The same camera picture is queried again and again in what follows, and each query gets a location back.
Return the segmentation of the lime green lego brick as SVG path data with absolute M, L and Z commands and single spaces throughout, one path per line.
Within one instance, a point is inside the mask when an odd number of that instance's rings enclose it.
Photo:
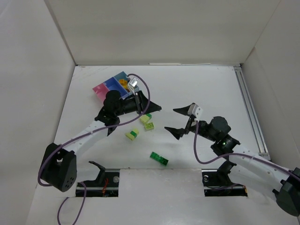
M 146 131 L 150 131 L 150 130 L 153 130 L 155 128 L 155 126 L 154 126 L 153 122 L 148 122 L 144 125 L 144 128 Z

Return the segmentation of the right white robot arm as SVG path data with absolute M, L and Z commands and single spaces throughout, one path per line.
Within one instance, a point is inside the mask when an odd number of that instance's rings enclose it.
M 166 127 L 177 140 L 190 132 L 194 136 L 194 155 L 198 163 L 210 164 L 223 158 L 224 163 L 217 169 L 219 178 L 228 185 L 239 184 L 267 195 L 286 213 L 294 217 L 300 215 L 300 170 L 293 170 L 264 159 L 257 153 L 243 147 L 230 136 L 231 127 L 224 117 L 216 116 L 207 123 L 201 120 L 203 109 L 195 103 L 174 112 L 188 116 L 185 128 Z M 213 142 L 211 149 L 216 158 L 201 161 L 197 154 L 197 137 Z

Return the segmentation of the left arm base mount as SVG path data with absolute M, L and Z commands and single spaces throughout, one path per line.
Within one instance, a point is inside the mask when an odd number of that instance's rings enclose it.
M 120 169 L 106 169 L 95 161 L 79 167 L 75 196 L 118 197 Z

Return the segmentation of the green lego plate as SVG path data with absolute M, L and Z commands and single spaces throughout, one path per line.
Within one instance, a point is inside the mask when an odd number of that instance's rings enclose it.
M 160 156 L 159 154 L 152 152 L 150 155 L 150 158 L 154 159 L 155 161 L 159 162 L 160 164 L 167 166 L 168 164 L 168 159 Z

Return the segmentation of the large yellow lego brick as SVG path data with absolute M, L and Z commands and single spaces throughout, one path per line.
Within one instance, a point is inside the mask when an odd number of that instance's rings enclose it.
M 120 79 L 119 80 L 119 83 L 124 87 L 124 86 L 127 86 L 127 84 L 128 84 L 128 82 L 127 82 L 127 80 L 125 80 L 125 79 Z

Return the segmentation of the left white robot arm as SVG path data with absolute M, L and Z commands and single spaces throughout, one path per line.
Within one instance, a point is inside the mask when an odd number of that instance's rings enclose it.
M 125 99 L 117 90 L 107 92 L 103 107 L 90 125 L 64 144 L 51 143 L 46 147 L 38 172 L 39 185 L 54 187 L 61 192 L 68 191 L 77 177 L 77 159 L 117 127 L 125 125 L 120 122 L 120 116 L 136 112 L 141 117 L 161 109 L 142 91 Z

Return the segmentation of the pale yellow green-top lego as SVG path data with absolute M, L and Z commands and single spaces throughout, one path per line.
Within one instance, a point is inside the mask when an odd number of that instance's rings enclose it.
M 139 120 L 142 124 L 147 124 L 152 118 L 152 115 L 150 113 L 148 114 L 143 114 Z

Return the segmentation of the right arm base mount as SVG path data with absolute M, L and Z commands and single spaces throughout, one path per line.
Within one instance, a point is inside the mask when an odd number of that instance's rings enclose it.
M 202 184 L 205 197 L 247 197 L 247 189 L 241 184 L 232 183 L 229 179 L 233 163 L 224 162 L 218 169 L 203 169 Z

